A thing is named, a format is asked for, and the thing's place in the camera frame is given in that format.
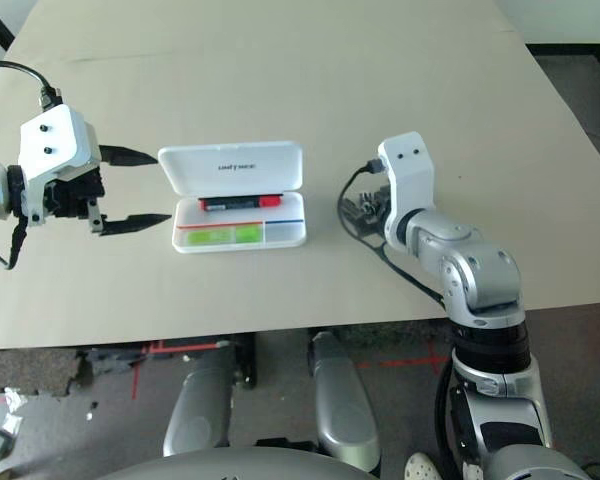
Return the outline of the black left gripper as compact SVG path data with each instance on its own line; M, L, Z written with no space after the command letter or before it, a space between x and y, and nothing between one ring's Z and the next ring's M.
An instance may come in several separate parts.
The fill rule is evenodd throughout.
M151 155L121 146L100 145L101 161L110 166L136 167L154 165ZM171 218L168 214L129 215L123 220L109 221L100 213L97 199L104 196L99 169L86 172L72 180L54 180L45 185L44 208L47 215L57 218L88 217L91 231L98 236L139 232Z

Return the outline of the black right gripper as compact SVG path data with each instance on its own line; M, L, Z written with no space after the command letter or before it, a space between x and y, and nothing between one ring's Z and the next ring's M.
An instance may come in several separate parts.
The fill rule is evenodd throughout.
M344 219L358 236L383 236L389 212L389 187L381 187L375 192L361 192L355 200L345 198L342 201Z

